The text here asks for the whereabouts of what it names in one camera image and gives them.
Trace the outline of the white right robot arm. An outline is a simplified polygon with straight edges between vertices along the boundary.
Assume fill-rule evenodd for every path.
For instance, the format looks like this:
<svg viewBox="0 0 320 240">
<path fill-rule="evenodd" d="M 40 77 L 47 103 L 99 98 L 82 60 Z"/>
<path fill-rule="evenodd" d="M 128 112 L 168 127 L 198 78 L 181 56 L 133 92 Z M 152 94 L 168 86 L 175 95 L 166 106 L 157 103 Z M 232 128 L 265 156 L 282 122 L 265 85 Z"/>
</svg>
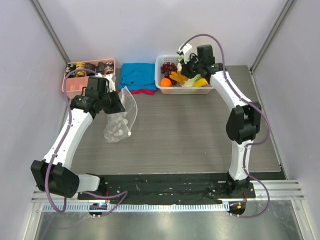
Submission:
<svg viewBox="0 0 320 240">
<path fill-rule="evenodd" d="M 251 102 L 232 81 L 223 63 L 217 63 L 211 45 L 200 45 L 197 51 L 190 44 L 181 46 L 178 54 L 181 60 L 181 73 L 189 78 L 200 75 L 220 94 L 230 114 L 225 126 L 231 140 L 231 164 L 226 175 L 225 191 L 233 198 L 249 188 L 250 178 L 247 164 L 251 145 L 260 131 L 261 105 Z"/>
</svg>

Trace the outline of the clear zip top bag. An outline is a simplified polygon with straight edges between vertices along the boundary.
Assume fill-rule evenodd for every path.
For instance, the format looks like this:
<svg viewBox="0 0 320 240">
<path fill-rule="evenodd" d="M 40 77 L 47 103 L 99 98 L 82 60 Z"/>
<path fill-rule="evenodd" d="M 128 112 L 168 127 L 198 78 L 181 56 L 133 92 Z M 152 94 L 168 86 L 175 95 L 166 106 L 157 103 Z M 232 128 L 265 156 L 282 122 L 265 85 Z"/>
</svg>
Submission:
<svg viewBox="0 0 320 240">
<path fill-rule="evenodd" d="M 108 115 L 103 131 L 108 143 L 117 143 L 129 138 L 138 115 L 137 102 L 126 86 L 120 90 L 119 98 L 125 111 Z"/>
</svg>

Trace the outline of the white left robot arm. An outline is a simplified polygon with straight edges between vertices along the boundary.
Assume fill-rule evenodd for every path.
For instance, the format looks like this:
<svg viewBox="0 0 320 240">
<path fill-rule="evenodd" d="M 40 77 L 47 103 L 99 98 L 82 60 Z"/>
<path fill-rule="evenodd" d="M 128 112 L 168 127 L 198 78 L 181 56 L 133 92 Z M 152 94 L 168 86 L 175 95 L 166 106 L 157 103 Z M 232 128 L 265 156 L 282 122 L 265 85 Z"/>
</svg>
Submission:
<svg viewBox="0 0 320 240">
<path fill-rule="evenodd" d="M 115 79 L 114 74 L 90 76 L 84 94 L 70 101 L 70 112 L 53 146 L 42 160 L 31 164 L 30 170 L 40 191 L 65 198 L 89 192 L 97 200 L 106 195 L 102 177 L 92 173 L 75 174 L 71 166 L 76 149 L 96 115 L 101 111 L 108 115 L 124 112 Z"/>
</svg>

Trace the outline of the orange ginger root toy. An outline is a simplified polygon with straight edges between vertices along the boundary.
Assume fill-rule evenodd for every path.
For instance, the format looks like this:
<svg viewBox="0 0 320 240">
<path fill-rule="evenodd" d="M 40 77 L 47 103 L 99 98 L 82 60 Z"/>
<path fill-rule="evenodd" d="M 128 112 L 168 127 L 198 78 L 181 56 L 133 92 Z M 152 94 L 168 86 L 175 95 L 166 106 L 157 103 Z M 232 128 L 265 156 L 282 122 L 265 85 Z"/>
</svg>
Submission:
<svg viewBox="0 0 320 240">
<path fill-rule="evenodd" d="M 182 75 L 180 71 L 172 71 L 169 78 L 178 82 L 180 85 L 184 85 L 185 82 L 189 80 L 188 77 Z"/>
</svg>

